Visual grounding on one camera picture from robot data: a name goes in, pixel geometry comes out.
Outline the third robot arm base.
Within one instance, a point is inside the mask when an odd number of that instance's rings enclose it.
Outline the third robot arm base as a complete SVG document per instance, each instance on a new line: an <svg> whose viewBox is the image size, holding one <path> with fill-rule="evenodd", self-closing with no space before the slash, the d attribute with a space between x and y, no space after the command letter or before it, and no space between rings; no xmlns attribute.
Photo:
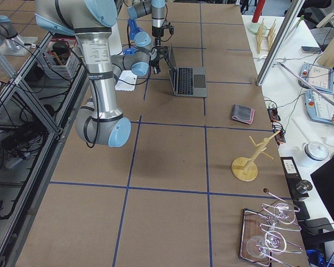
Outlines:
<svg viewBox="0 0 334 267"><path fill-rule="evenodd" d="M31 46L35 46L38 37L21 36L11 20L0 15L0 53L5 56L25 56Z"/></svg>

